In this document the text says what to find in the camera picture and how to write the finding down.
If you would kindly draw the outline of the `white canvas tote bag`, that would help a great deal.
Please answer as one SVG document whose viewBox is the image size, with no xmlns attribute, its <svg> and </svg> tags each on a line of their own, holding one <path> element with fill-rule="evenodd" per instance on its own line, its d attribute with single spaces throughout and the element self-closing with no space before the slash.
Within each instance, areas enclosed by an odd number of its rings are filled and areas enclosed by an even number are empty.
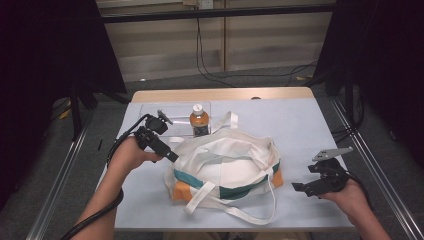
<svg viewBox="0 0 424 240">
<path fill-rule="evenodd" d="M 281 155 L 272 138 L 239 130 L 238 116 L 229 111 L 211 134 L 181 140 L 175 152 L 178 159 L 165 171 L 164 183 L 173 200 L 186 202 L 186 213 L 215 208 L 255 225 L 272 221 L 273 214 L 255 217 L 233 205 L 283 185 Z"/>
</svg>

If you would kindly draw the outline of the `clear plastic tray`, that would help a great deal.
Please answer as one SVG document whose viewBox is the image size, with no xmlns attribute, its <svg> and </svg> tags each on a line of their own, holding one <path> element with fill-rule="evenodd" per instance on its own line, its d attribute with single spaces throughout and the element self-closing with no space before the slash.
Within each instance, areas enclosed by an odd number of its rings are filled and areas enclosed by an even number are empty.
<svg viewBox="0 0 424 240">
<path fill-rule="evenodd" d="M 139 116 L 142 117 L 145 114 L 158 116 L 158 111 L 165 114 L 171 123 L 167 124 L 168 130 L 159 138 L 174 150 L 182 141 L 194 137 L 193 127 L 190 124 L 190 115 L 193 112 L 194 105 L 196 105 L 196 102 L 143 103 Z"/>
</svg>

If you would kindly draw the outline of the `black horizontal bar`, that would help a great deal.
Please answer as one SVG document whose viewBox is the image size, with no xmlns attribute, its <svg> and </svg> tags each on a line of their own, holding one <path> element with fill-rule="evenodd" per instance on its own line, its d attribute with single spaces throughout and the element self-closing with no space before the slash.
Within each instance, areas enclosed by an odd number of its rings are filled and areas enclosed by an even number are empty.
<svg viewBox="0 0 424 240">
<path fill-rule="evenodd" d="M 304 14 L 304 13 L 333 12 L 335 9 L 336 9 L 336 4 L 333 3 L 333 4 L 292 5 L 292 6 L 273 6 L 273 7 L 254 7 L 254 8 L 185 10 L 185 11 L 172 11 L 172 12 L 103 15 L 101 17 L 101 21 L 103 23 L 127 23 L 127 22 L 185 20 L 185 19 L 239 17 L 239 16 Z"/>
</svg>

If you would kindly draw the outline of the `black curtain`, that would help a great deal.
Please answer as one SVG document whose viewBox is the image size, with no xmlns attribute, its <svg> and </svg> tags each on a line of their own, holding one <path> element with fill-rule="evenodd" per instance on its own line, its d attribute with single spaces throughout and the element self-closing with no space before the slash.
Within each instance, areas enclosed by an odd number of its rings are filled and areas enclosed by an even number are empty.
<svg viewBox="0 0 424 240">
<path fill-rule="evenodd" d="M 32 167 L 53 104 L 126 87 L 96 0 L 0 0 L 0 210 Z"/>
<path fill-rule="evenodd" d="M 335 0 L 315 77 L 347 80 L 424 168 L 424 0 Z"/>
</svg>

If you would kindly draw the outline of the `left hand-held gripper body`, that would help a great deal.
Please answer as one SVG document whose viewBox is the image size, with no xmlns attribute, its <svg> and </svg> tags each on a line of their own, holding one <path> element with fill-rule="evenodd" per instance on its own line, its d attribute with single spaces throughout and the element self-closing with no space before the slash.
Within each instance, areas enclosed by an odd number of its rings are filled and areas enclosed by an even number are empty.
<svg viewBox="0 0 424 240">
<path fill-rule="evenodd" d="M 137 144 L 140 149 L 145 150 L 147 147 L 152 150 L 169 150 L 170 147 L 159 139 L 168 130 L 168 123 L 173 122 L 163 113 L 162 110 L 157 111 L 157 117 L 145 114 L 145 123 L 135 132 Z"/>
</svg>

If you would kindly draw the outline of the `person's left hand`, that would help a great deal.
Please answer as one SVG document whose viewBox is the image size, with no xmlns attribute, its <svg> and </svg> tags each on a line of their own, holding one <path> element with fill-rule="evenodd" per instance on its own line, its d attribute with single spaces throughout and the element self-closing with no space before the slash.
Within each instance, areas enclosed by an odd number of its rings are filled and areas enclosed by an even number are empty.
<svg viewBox="0 0 424 240">
<path fill-rule="evenodd" d="M 129 173 L 146 161 L 160 161 L 162 156 L 140 149 L 134 137 L 125 139 L 117 148 L 109 163 L 110 170 Z"/>
</svg>

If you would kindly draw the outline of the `light blue table mat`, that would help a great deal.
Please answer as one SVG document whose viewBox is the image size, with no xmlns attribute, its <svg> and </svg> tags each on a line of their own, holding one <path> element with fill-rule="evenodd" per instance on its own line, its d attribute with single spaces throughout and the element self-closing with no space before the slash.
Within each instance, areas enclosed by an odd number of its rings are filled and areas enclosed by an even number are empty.
<svg viewBox="0 0 424 240">
<path fill-rule="evenodd" d="M 238 128 L 255 137 L 270 136 L 282 154 L 284 184 L 273 193 L 250 196 L 234 205 L 256 217 L 272 216 L 265 226 L 247 223 L 220 209 L 184 211 L 183 201 L 173 201 L 164 183 L 170 165 L 166 159 L 145 163 L 127 177 L 124 200 L 118 206 L 118 231 L 330 231 L 351 230 L 347 217 L 326 200 L 308 197 L 293 189 L 294 182 L 318 178 L 309 172 L 313 157 L 336 144 L 313 98 L 274 100 L 204 101 L 216 125 L 229 111 L 238 116 Z"/>
</svg>

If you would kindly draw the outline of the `metal floor rail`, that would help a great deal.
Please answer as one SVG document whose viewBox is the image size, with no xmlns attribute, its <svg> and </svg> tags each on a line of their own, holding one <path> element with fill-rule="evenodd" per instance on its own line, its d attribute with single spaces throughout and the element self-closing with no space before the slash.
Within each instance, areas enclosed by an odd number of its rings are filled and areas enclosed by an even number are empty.
<svg viewBox="0 0 424 240">
<path fill-rule="evenodd" d="M 393 140 L 374 113 L 354 129 L 340 100 L 330 100 L 343 127 L 344 144 L 354 145 L 358 161 L 349 168 L 363 181 L 376 214 L 394 240 L 424 240 L 424 170 Z"/>
<path fill-rule="evenodd" d="M 83 120 L 82 130 L 77 135 L 76 139 L 72 141 L 67 155 L 62 161 L 60 171 L 56 176 L 54 184 L 50 189 L 41 210 L 37 214 L 37 217 L 25 240 L 43 240 L 54 211 L 58 205 L 58 201 L 63 192 L 66 181 L 84 143 L 87 135 L 87 129 L 92 123 L 94 113 L 94 110 L 89 110 L 87 116 Z"/>
</svg>

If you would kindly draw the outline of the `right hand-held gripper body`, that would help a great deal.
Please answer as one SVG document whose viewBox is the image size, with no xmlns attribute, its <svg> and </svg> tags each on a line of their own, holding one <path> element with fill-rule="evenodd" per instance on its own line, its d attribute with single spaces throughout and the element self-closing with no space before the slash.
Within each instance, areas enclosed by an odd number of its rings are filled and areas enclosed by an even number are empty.
<svg viewBox="0 0 424 240">
<path fill-rule="evenodd" d="M 341 191 L 349 179 L 347 171 L 336 159 L 337 156 L 349 153 L 352 147 L 321 150 L 313 159 L 314 165 L 309 165 L 311 173 L 319 173 L 320 178 L 315 180 L 315 188 L 323 188 L 325 193 Z"/>
</svg>

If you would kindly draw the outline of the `black metal stand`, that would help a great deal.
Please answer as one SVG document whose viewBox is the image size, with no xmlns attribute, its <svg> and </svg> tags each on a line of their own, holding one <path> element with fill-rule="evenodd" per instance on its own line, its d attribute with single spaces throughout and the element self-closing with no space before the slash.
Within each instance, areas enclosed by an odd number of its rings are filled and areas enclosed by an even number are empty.
<svg viewBox="0 0 424 240">
<path fill-rule="evenodd" d="M 355 121 L 354 115 L 354 83 L 352 72 L 347 67 L 334 67 L 325 81 L 325 92 L 335 97 L 344 90 L 345 114 L 352 131 L 357 130 L 362 123 L 362 117 Z"/>
<path fill-rule="evenodd" d="M 76 81 L 71 84 L 69 97 L 73 122 L 73 141 L 77 140 L 83 127 L 80 116 L 80 104 L 83 104 L 86 109 L 95 109 L 98 105 L 98 101 L 94 96 L 94 90 L 95 88 L 92 83 Z"/>
</svg>

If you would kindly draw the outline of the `orange drink bottle white cap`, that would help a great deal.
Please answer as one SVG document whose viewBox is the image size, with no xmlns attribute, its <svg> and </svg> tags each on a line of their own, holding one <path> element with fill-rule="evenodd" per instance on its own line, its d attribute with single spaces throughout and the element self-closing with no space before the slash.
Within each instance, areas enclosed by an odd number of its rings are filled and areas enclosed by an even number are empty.
<svg viewBox="0 0 424 240">
<path fill-rule="evenodd" d="M 209 134 L 209 115 L 201 104 L 195 104 L 192 107 L 190 115 L 190 124 L 195 137 Z"/>
</svg>

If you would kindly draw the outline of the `person's right hand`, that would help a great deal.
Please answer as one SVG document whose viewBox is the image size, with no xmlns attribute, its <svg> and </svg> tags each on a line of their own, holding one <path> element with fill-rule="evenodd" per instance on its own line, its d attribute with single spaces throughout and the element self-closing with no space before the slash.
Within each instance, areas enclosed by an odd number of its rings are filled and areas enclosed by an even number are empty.
<svg viewBox="0 0 424 240">
<path fill-rule="evenodd" d="M 363 190 L 353 180 L 348 180 L 343 190 L 322 194 L 320 198 L 334 202 L 355 226 L 372 213 Z"/>
</svg>

